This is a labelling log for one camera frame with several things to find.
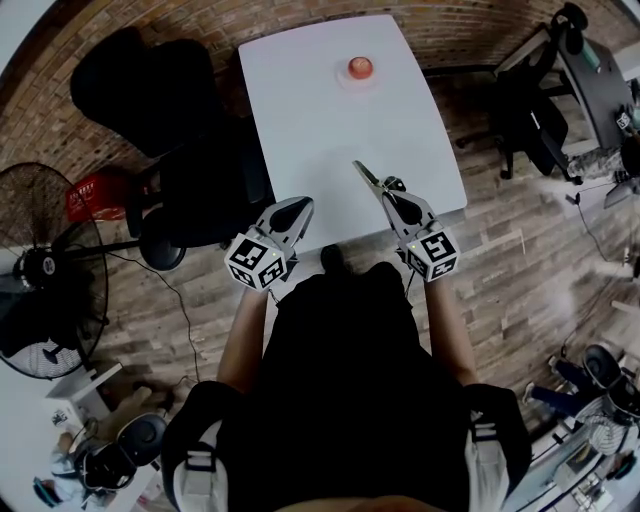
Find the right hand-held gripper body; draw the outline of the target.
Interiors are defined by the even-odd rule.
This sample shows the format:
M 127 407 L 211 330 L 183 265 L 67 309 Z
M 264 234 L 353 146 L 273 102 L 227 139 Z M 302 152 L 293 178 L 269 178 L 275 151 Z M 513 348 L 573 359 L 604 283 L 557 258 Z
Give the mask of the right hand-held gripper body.
M 459 248 L 422 198 L 403 191 L 384 191 L 381 204 L 398 237 L 402 261 L 422 277 L 433 282 L 456 269 Z

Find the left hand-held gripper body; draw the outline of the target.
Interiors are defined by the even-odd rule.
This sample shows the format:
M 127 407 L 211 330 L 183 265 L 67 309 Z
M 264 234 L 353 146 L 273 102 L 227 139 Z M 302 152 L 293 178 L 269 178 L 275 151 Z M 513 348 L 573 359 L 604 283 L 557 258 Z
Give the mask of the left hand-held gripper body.
M 314 201 L 308 196 L 268 206 L 227 251 L 224 263 L 231 277 L 253 290 L 268 290 L 276 281 L 286 281 L 298 262 L 295 246 L 313 214 Z

